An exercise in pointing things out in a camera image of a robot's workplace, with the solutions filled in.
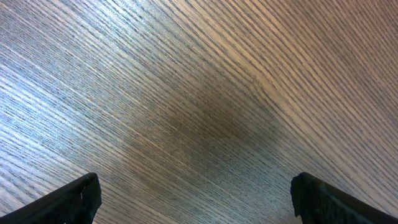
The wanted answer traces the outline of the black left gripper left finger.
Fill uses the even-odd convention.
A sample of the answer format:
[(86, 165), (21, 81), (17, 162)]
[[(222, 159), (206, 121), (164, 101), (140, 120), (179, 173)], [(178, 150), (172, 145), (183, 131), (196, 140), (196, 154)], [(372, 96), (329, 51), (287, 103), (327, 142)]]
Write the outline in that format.
[(102, 204), (97, 174), (90, 172), (1, 217), (1, 224), (92, 224)]

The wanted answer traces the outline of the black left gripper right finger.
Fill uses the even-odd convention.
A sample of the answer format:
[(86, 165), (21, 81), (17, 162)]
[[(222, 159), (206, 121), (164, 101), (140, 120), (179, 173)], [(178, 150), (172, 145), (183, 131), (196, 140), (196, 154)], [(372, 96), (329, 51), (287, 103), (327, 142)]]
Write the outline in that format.
[(292, 179), (290, 194), (295, 216), (303, 224), (397, 224), (396, 217), (306, 172)]

